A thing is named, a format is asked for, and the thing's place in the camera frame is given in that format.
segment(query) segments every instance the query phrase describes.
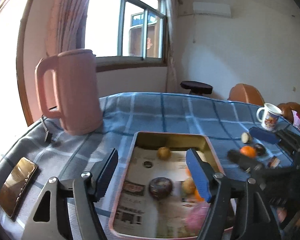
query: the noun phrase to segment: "orange fruit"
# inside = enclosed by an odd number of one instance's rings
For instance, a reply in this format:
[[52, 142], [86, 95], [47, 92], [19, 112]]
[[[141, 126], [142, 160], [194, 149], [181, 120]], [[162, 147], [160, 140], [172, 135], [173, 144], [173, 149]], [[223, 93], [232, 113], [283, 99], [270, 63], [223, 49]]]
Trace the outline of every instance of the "orange fruit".
[[194, 190], [194, 197], [196, 198], [197, 201], [201, 202], [204, 201], [204, 198], [200, 196], [199, 192], [197, 189]]
[[187, 174], [188, 177], [191, 177], [191, 172], [190, 172], [188, 167], [186, 167], [186, 174]]
[[241, 149], [240, 149], [240, 152], [243, 154], [243, 155], [246, 155], [250, 158], [255, 158], [257, 156], [257, 151], [255, 148], [251, 147], [251, 146], [243, 146]]

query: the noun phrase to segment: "blue checkered tablecloth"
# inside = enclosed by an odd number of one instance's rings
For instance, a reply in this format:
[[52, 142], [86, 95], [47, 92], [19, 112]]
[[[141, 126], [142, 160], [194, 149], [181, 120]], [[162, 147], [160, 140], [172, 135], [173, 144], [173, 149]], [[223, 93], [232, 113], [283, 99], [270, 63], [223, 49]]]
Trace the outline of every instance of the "blue checkered tablecloth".
[[[103, 125], [96, 131], [71, 136], [63, 131], [59, 120], [47, 119], [46, 125], [53, 133], [54, 143], [44, 143], [45, 131], [39, 121], [11, 147], [0, 161], [0, 188], [21, 157], [39, 166], [25, 201], [20, 207], [16, 221], [9, 219], [0, 208], [0, 230], [10, 239], [21, 239], [25, 223], [32, 207], [47, 180], [56, 176], [60, 180], [73, 179], [90, 170], [112, 148], [119, 153], [119, 163], [110, 182], [106, 196], [95, 204], [100, 222], [108, 236], [108, 219], [118, 188], [120, 177], [127, 166], [130, 144], [135, 132], [171, 132], [202, 134], [210, 141], [220, 159], [226, 175], [232, 179], [245, 180], [248, 175], [236, 164], [227, 160], [227, 151], [243, 146], [240, 136], [253, 126], [261, 127], [256, 119], [259, 106], [241, 102], [220, 101], [184, 94], [121, 93], [100, 98]], [[279, 129], [298, 131], [285, 119], [280, 118]], [[282, 166], [291, 165], [290, 158], [276, 145], [262, 142], [266, 156], [259, 158], [267, 163], [272, 156], [281, 160]], [[69, 216], [74, 239], [81, 239], [73, 200], [68, 200]]]

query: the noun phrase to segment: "kettle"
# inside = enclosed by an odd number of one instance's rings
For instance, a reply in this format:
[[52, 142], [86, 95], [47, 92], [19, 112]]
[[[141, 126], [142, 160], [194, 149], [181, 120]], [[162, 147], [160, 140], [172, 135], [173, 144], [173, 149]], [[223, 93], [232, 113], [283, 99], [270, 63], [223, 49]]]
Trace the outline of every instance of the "kettle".
[[[48, 109], [43, 76], [53, 73], [56, 109]], [[92, 50], [74, 49], [41, 59], [35, 68], [39, 109], [48, 118], [59, 118], [71, 135], [94, 131], [102, 124], [99, 104], [96, 57]]]

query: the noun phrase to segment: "white wall air conditioner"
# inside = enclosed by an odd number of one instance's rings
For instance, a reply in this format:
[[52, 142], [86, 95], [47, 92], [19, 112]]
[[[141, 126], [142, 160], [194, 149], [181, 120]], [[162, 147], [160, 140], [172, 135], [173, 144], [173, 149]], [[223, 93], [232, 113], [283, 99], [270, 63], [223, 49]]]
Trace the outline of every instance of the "white wall air conditioner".
[[194, 13], [219, 15], [231, 18], [231, 8], [229, 4], [212, 2], [194, 2]]

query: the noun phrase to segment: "round stool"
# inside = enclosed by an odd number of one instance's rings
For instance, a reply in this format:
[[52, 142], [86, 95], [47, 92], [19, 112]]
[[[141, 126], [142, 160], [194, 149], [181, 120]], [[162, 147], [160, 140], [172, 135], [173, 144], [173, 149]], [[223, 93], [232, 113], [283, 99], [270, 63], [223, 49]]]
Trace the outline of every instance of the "round stool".
[[190, 89], [190, 95], [210, 95], [213, 89], [212, 86], [197, 81], [182, 81], [180, 86], [184, 89]]

